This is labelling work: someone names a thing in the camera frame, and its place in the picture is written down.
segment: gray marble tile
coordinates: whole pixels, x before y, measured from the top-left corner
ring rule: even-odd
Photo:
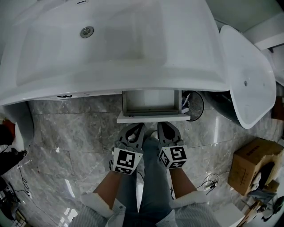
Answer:
[[[68,151],[31,146],[25,160],[27,166],[36,169],[38,172],[50,174],[57,178],[71,180],[75,178]]]
[[[65,223],[70,224],[72,218],[77,216],[82,206],[80,201],[69,200],[46,190],[38,191],[34,200],[37,201],[37,207],[47,217],[58,225],[62,223],[63,226]]]
[[[122,110],[121,95],[70,98],[60,101],[32,100],[28,103],[33,114],[76,114]]]
[[[70,152],[77,181],[100,183],[109,172],[112,154]]]
[[[47,114],[40,117],[45,147],[79,152],[103,152],[99,114]]]
[[[83,181],[76,181],[76,184],[80,190],[80,193],[92,193],[98,185],[101,183],[101,181],[97,181],[96,183],[90,183],[90,182],[83,182]]]
[[[222,174],[230,171],[234,152],[253,139],[255,139],[254,136],[247,135],[230,141],[205,146],[204,149],[210,151],[207,172]]]
[[[40,129],[40,117],[38,115],[32,115],[32,120],[34,122],[34,138],[32,141],[33,145],[42,146],[42,137],[41,137],[41,129]]]
[[[213,211],[216,211],[229,203],[237,204],[238,200],[241,199],[239,193],[228,185],[227,179],[228,175],[226,174],[218,182],[217,187],[207,195],[209,206]]]
[[[86,98],[90,103],[91,112],[120,112],[122,111],[122,95],[103,95]]]
[[[181,137],[189,148],[224,142],[244,135],[241,127],[215,110],[204,110],[197,121],[172,123],[180,130]]]
[[[42,173],[37,167],[33,168],[30,162],[24,160],[19,163],[23,178],[27,181],[28,191],[36,193],[39,190],[48,190],[61,197],[80,200],[80,191],[74,180],[66,178],[57,178],[53,175]],[[15,190],[24,188],[20,170],[15,166],[5,174],[5,179],[11,182]]]
[[[182,169],[190,179],[195,179],[197,176],[207,173],[211,153],[213,152],[210,147],[209,145],[189,149],[188,160]]]
[[[278,141],[281,138],[284,122],[271,119],[271,111],[265,114],[248,133],[266,140]]]
[[[26,221],[34,226],[57,227],[57,223],[46,213],[38,208],[39,202],[35,197],[28,197],[24,192],[17,192],[17,197],[21,201],[19,211],[25,217]]]
[[[111,148],[118,139],[119,132],[127,126],[127,124],[118,124],[116,119],[119,113],[100,113],[102,144],[105,153],[111,153]]]
[[[101,113],[102,143],[106,153],[111,152],[118,133],[126,126],[126,124],[116,123],[118,115],[119,113]],[[215,110],[204,110],[203,115],[197,121],[171,123],[180,130],[181,137],[189,148],[229,141],[249,133]],[[157,130],[157,123],[147,123],[146,127],[145,136],[149,136]]]

